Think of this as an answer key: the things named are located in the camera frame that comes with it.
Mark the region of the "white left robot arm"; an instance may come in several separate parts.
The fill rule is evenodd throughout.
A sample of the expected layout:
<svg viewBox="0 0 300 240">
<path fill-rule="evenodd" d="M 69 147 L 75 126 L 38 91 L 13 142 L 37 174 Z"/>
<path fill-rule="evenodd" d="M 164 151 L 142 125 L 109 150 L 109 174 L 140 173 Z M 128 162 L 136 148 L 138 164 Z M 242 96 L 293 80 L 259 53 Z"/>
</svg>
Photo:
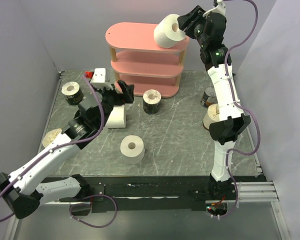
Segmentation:
<svg viewBox="0 0 300 240">
<path fill-rule="evenodd" d="M 134 85 L 123 80 L 117 83 L 121 91 L 114 84 L 100 89 L 90 85 L 91 93 L 78 104 L 74 118 L 52 143 L 19 169 L 10 174 L 0 173 L 0 198 L 17 219 L 28 217 L 39 206 L 54 200 L 84 201 L 88 197 L 90 185 L 80 174 L 54 182 L 42 181 L 101 133 L 115 106 L 134 102 Z"/>
</svg>

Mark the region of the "white paper towel roll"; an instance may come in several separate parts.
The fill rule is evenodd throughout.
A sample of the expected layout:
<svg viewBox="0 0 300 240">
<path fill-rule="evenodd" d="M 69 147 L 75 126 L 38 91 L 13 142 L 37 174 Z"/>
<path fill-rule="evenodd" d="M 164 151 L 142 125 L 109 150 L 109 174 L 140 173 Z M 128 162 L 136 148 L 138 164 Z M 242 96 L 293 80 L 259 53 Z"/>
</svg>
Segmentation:
<svg viewBox="0 0 300 240">
<path fill-rule="evenodd" d="M 125 105 L 114 106 L 105 124 L 107 129 L 121 129 L 126 127 Z"/>
<path fill-rule="evenodd" d="M 129 164 L 138 164 L 145 156 L 145 146 L 142 138 L 136 135 L 126 136 L 120 144 L 123 159 Z"/>
<path fill-rule="evenodd" d="M 159 47 L 172 48 L 186 37 L 186 34 L 179 29 L 179 16 L 169 14 L 155 27 L 153 37 Z"/>
</svg>

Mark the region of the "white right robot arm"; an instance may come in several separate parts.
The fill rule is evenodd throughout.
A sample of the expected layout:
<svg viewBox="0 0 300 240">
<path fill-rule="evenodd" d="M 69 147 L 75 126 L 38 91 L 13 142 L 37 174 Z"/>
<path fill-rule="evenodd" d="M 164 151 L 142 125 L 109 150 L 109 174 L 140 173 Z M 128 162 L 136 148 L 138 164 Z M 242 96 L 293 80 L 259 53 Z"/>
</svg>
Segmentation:
<svg viewBox="0 0 300 240">
<path fill-rule="evenodd" d="M 217 4 L 214 9 L 205 11 L 197 5 L 189 13 L 177 18 L 178 27 L 200 46 L 200 59 L 212 81 L 219 120 L 209 126 L 214 140 L 214 162 L 210 174 L 208 193 L 213 199 L 232 194 L 235 187 L 230 176 L 232 154 L 238 136 L 251 123 L 251 118 L 240 108 L 239 98 L 234 87 L 232 59 L 224 45 L 227 19 L 225 6 Z"/>
</svg>

